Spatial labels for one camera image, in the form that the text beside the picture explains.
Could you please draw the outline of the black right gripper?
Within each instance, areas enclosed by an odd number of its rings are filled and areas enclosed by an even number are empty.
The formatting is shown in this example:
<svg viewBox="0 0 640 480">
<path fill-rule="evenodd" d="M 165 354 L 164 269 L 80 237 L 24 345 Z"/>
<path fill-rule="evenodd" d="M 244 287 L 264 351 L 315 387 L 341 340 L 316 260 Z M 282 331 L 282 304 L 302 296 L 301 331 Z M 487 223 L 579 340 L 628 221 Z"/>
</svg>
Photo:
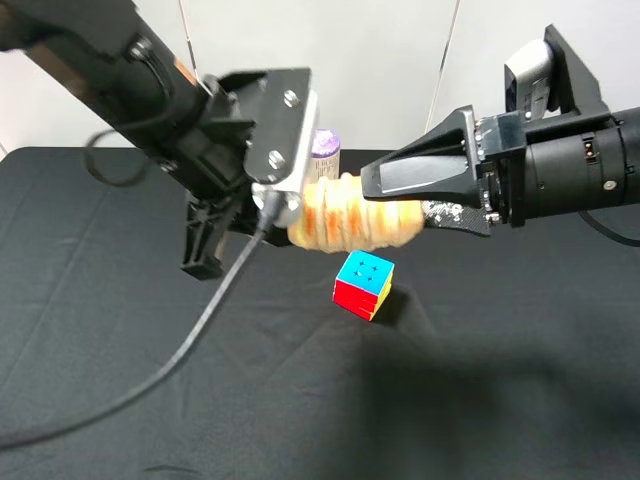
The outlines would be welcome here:
<svg viewBox="0 0 640 480">
<path fill-rule="evenodd" d="M 473 108 L 460 107 L 414 142 L 363 167 L 362 194 L 376 201 L 428 200 L 422 211 L 430 229 L 489 236 L 489 223 L 522 227 L 525 126 L 522 112 L 475 123 Z M 479 204 L 479 191 L 482 210 L 467 207 Z"/>
</svg>

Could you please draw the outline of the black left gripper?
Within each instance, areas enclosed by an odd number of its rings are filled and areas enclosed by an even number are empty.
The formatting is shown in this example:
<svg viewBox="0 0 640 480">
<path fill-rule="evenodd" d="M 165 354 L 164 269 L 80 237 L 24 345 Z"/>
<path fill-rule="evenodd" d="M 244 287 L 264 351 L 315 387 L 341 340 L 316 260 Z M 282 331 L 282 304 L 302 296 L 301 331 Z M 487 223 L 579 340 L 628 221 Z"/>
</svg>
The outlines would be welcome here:
<svg viewBox="0 0 640 480">
<path fill-rule="evenodd" d="M 256 230 L 244 166 L 267 72 L 227 74 L 207 84 L 211 95 L 176 69 L 160 69 L 157 78 L 160 112 L 144 128 L 144 151 L 189 192 L 181 269 L 197 280 L 216 279 L 227 230 Z"/>
</svg>

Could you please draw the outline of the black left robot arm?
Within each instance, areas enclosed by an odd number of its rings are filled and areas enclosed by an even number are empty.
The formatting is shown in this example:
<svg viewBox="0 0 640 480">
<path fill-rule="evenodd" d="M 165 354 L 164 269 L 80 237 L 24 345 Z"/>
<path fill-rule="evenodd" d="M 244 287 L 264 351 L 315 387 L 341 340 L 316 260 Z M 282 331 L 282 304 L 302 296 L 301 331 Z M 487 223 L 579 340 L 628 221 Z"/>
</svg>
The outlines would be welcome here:
<svg viewBox="0 0 640 480">
<path fill-rule="evenodd" d="M 182 269 L 199 280 L 220 276 L 226 231 L 255 223 L 244 160 L 256 117 L 241 114 L 233 96 L 256 75 L 198 84 L 131 1 L 4 1 L 1 48 L 23 51 L 108 124 L 84 148 L 95 179 L 110 182 L 96 145 L 119 133 L 147 160 L 113 186 L 133 186 L 157 165 L 188 191 Z"/>
</svg>

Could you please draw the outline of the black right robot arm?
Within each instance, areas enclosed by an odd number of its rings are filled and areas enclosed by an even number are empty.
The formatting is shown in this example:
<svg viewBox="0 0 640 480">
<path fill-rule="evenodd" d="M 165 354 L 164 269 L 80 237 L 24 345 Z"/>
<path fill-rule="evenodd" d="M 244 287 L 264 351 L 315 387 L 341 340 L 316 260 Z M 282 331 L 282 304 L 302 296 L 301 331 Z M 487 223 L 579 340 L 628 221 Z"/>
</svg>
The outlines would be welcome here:
<svg viewBox="0 0 640 480">
<path fill-rule="evenodd" d="M 361 170 L 373 201 L 417 200 L 428 228 L 487 237 L 495 223 L 639 201 L 639 111 L 526 121 L 454 110 L 413 143 Z"/>
</svg>

